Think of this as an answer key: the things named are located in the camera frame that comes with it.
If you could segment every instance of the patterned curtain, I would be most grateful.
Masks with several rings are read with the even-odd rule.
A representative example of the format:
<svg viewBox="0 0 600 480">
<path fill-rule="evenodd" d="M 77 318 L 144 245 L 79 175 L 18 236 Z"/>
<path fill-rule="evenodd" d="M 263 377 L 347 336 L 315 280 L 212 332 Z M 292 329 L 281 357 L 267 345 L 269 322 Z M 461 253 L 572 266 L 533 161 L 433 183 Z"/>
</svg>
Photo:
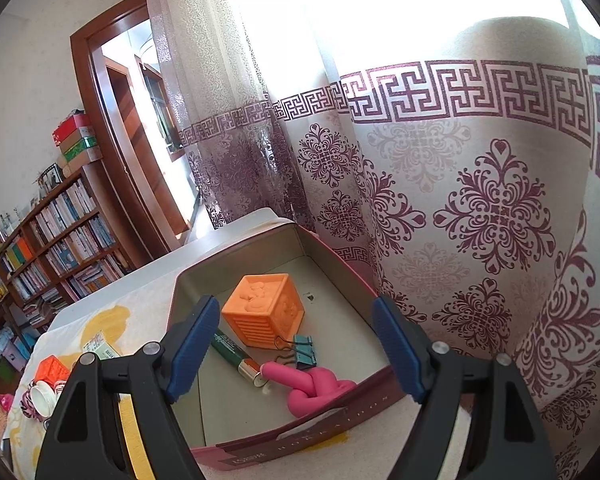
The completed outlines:
<svg viewBox="0 0 600 480">
<path fill-rule="evenodd" d="M 600 444 L 600 29 L 580 0 L 148 0 L 215 226 L 267 205 L 459 352 L 561 480 Z"/>
</svg>

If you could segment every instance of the wooden door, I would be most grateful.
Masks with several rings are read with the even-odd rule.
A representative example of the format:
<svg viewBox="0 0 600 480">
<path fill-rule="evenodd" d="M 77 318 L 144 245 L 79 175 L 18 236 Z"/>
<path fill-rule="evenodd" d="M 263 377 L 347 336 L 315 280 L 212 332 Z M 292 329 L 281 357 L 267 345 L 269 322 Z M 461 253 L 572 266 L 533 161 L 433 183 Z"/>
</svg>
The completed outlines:
<svg viewBox="0 0 600 480">
<path fill-rule="evenodd" d="M 154 192 L 155 198 L 164 212 L 164 216 L 171 226 L 173 233 L 179 235 L 189 227 L 173 199 L 173 195 L 167 186 L 158 162 L 155 160 L 154 152 L 142 126 L 142 121 L 140 120 L 136 103 L 131 93 L 128 69 L 106 58 L 105 63 L 111 87 L 118 103 L 118 109 L 125 125 L 126 134 L 142 167 L 142 172 L 151 190 Z"/>
</svg>

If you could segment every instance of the door frame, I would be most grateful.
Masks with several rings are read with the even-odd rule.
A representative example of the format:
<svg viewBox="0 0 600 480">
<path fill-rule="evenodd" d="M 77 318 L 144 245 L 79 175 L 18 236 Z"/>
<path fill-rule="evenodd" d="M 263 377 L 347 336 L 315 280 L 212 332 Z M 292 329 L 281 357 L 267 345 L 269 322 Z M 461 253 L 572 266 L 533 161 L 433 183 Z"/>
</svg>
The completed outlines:
<svg viewBox="0 0 600 480">
<path fill-rule="evenodd" d="M 71 36 L 75 76 L 103 164 L 126 214 L 153 258 L 180 247 L 126 134 L 100 47 L 149 19 L 146 0 L 123 0 Z"/>
</svg>

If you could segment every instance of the pink knotted toy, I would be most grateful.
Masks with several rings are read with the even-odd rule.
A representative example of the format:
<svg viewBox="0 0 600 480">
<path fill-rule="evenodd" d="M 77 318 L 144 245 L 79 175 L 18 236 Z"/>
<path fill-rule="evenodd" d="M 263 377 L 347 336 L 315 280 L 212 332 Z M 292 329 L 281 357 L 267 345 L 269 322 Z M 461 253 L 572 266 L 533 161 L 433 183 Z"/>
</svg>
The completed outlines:
<svg viewBox="0 0 600 480">
<path fill-rule="evenodd" d="M 286 398 L 286 406 L 298 418 L 319 410 L 356 386 L 353 381 L 337 380 L 331 370 L 319 366 L 303 372 L 270 361 L 260 367 L 260 373 L 270 381 L 293 388 Z"/>
</svg>

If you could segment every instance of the binder clip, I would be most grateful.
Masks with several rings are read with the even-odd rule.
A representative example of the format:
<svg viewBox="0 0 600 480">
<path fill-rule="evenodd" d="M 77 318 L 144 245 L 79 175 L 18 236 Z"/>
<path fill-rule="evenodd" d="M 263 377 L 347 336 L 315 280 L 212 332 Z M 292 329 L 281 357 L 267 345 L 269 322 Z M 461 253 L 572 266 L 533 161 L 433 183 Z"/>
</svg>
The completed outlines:
<svg viewBox="0 0 600 480">
<path fill-rule="evenodd" d="M 276 348 L 278 350 L 288 350 L 289 354 L 279 355 L 275 361 L 282 364 L 295 363 L 298 370 L 307 370 L 308 368 L 314 368 L 318 365 L 315 359 L 314 342 L 311 336 L 304 336 L 295 334 L 293 341 L 287 341 L 277 336 L 275 339 Z"/>
</svg>

